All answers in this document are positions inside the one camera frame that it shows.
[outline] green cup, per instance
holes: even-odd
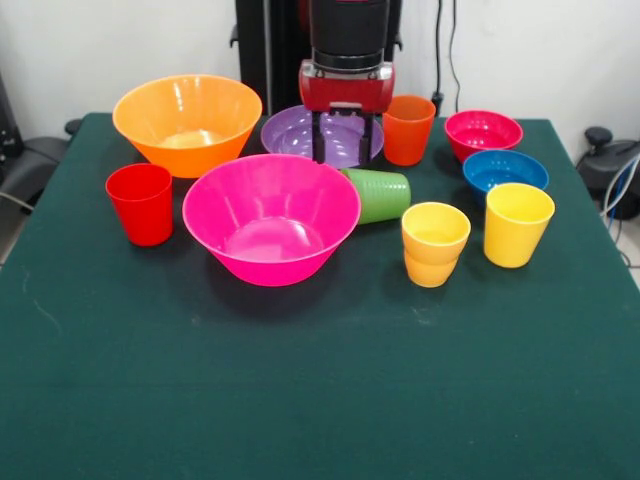
[[[400,173],[357,168],[341,170],[356,187],[362,202],[358,225],[400,218],[411,204],[409,180]]]

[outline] plastic cup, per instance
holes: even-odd
[[[503,183],[487,194],[484,253],[496,265],[526,265],[542,238],[555,204],[539,188]]]
[[[394,165],[408,167],[422,160],[436,107],[426,98],[399,95],[382,116],[384,155]]]
[[[129,241],[151,247],[173,232],[172,177],[158,165],[136,163],[116,170],[105,189]]]
[[[400,218],[411,205],[411,187],[400,173],[345,168],[342,170],[360,195],[358,225]]]
[[[471,222],[446,203],[418,203],[402,216],[404,261],[411,281],[439,287],[453,273],[471,233]]]

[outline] bowl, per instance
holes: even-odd
[[[522,141],[522,127],[515,120],[487,110],[456,113],[444,123],[453,153],[462,163],[483,150],[514,148]]]
[[[549,185],[546,168],[535,158],[511,150],[486,150],[467,158],[462,173],[480,206],[489,190],[502,183],[526,183],[544,190]]]
[[[198,178],[238,158],[262,114],[246,85],[213,75],[178,75],[127,93],[113,123],[149,162],[174,177]]]
[[[357,166],[364,120],[356,116],[323,113],[320,127],[325,138],[325,163],[336,168]],[[276,113],[262,127],[260,139],[270,153],[291,153],[312,158],[311,111],[298,105]],[[374,121],[371,158],[380,153],[383,142],[382,127]]]
[[[313,275],[353,231],[360,198],[349,179],[300,155],[221,165],[184,199],[187,229],[245,282],[278,287]]]

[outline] red bowl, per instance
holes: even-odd
[[[460,163],[483,150],[510,150],[524,135],[518,122],[488,110],[456,113],[447,119],[444,131]]]

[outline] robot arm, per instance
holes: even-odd
[[[358,115],[365,122],[359,162],[370,160],[376,114],[387,110],[395,75],[384,61],[390,0],[310,0],[312,58],[299,72],[300,96],[313,118],[313,158],[324,162],[320,115]]]

